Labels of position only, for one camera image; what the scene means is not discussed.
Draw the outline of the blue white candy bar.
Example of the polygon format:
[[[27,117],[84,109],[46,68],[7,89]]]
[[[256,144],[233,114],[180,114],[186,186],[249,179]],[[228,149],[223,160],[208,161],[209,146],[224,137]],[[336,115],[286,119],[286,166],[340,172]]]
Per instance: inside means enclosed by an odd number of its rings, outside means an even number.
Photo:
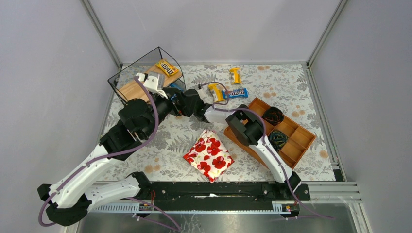
[[[171,101],[172,102],[177,102],[178,101],[178,94],[177,93],[175,93],[171,96]]]
[[[180,90],[180,91],[183,91],[183,89],[182,89],[179,85],[177,85],[177,84],[175,84],[175,83],[170,84],[169,87],[170,87],[170,88],[178,89],[178,90]]]

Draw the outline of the yellow m&m candy bag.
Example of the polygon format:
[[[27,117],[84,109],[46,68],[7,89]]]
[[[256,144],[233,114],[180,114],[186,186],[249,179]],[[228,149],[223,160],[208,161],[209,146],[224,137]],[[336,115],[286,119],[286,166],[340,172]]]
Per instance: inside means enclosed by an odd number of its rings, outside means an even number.
[[[166,59],[162,59],[156,63],[156,66],[160,68],[168,77],[175,75],[179,72],[179,69],[169,63]]]

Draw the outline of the blue m&m candy bag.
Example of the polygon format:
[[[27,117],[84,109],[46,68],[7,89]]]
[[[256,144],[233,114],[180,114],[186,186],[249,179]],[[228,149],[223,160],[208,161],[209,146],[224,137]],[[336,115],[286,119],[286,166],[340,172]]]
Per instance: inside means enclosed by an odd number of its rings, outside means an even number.
[[[232,91],[222,90],[222,96],[225,100],[226,99],[235,99],[235,98],[247,98],[248,97],[248,91],[247,91],[246,88],[236,89],[236,90],[232,90]]]

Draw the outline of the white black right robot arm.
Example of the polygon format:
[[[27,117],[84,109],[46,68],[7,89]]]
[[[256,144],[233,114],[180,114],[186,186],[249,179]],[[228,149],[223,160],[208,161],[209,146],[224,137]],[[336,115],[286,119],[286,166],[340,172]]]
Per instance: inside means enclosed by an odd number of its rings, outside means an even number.
[[[275,182],[281,188],[295,194],[301,179],[288,166],[272,146],[266,135],[266,124],[260,115],[245,105],[235,109],[222,109],[205,103],[198,92],[190,89],[178,93],[176,106],[185,116],[196,116],[199,121],[207,123],[226,123],[236,139],[251,148],[270,170]]]

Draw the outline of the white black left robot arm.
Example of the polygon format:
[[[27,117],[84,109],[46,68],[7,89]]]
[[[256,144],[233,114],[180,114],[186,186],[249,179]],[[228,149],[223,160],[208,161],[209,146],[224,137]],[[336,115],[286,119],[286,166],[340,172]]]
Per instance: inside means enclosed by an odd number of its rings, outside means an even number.
[[[92,209],[116,200],[137,199],[151,205],[155,200],[166,199],[166,192],[143,172],[133,172],[116,183],[94,186],[109,169],[150,143],[168,115],[190,117],[204,105],[194,89],[167,87],[146,95],[147,100],[135,98],[124,104],[119,121],[72,172],[57,183],[38,187],[43,201],[38,215],[41,226],[73,225]]]

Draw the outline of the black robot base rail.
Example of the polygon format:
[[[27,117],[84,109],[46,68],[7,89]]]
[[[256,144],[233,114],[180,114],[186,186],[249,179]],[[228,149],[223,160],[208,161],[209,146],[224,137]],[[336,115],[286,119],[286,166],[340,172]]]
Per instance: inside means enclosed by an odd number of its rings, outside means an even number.
[[[273,202],[311,199],[306,184],[292,194],[276,182],[150,182],[133,197],[164,211],[269,211]]]

